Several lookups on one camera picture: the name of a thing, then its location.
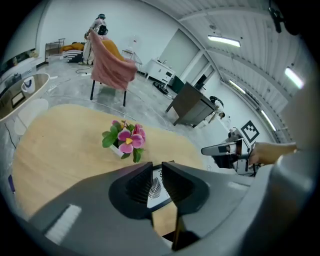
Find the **forearm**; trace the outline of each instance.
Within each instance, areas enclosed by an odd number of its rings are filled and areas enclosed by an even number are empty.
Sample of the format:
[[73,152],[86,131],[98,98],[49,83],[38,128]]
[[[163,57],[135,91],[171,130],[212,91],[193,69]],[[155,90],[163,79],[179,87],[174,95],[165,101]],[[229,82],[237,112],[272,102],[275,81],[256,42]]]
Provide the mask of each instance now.
[[295,143],[275,144],[257,142],[255,149],[259,156],[259,163],[269,165],[274,164],[280,156],[294,152],[297,146]]

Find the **pink chair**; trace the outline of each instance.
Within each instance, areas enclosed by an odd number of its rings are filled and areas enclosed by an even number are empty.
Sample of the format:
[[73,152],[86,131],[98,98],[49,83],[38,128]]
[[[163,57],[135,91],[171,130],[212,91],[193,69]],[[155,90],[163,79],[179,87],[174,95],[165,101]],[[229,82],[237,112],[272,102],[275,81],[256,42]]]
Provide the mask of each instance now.
[[126,106],[126,95],[129,82],[135,79],[138,71],[136,64],[131,59],[122,61],[109,52],[102,43],[102,39],[95,33],[90,33],[90,40],[94,52],[93,79],[90,100],[93,99],[95,83],[105,84],[124,91],[123,106]]

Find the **ceiling light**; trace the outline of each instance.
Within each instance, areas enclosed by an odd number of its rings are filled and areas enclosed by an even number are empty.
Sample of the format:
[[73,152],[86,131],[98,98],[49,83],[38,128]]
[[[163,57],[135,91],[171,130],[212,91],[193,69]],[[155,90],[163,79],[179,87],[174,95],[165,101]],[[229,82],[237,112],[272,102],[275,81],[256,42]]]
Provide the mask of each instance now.
[[273,129],[274,131],[276,131],[275,126],[272,124],[272,122],[270,121],[270,119],[269,119],[269,117],[266,115],[266,113],[265,113],[263,110],[261,110],[261,113],[262,113],[262,115],[264,116],[264,118],[268,121],[268,123],[271,125],[272,129]]
[[215,35],[208,35],[209,40],[211,41],[216,41],[216,42],[221,42],[225,44],[229,44],[232,46],[240,47],[240,42],[237,40],[221,37],[221,36],[215,36]]
[[235,88],[237,88],[240,92],[242,92],[243,94],[246,94],[245,90],[243,90],[240,86],[238,86],[237,84],[235,84],[234,82],[232,82],[231,80],[229,80],[230,84],[232,84]]
[[298,86],[299,89],[301,89],[302,87],[304,87],[304,82],[302,82],[302,80],[300,79],[299,76],[296,75],[295,72],[293,72],[293,70],[290,67],[287,67],[284,71],[284,73],[286,74],[286,76],[288,78],[290,78],[292,80],[292,82],[294,82],[296,84],[296,86]]

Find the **white mug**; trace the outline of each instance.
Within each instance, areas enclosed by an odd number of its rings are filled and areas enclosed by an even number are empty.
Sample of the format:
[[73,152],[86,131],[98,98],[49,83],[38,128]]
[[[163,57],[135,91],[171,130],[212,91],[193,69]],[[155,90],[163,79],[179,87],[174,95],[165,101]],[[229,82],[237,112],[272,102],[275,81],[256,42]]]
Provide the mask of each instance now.
[[25,93],[32,94],[36,90],[35,78],[30,76],[25,79],[21,85],[21,90]]

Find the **white flower pot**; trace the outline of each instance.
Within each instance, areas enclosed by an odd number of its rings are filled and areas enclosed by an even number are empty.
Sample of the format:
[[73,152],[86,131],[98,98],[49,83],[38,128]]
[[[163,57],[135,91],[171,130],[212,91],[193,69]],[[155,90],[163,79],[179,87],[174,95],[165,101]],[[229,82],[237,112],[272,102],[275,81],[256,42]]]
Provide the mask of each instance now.
[[109,149],[111,149],[114,153],[116,153],[119,157],[122,157],[124,155],[124,153],[122,153],[117,147],[115,147],[114,145],[111,145],[109,147]]

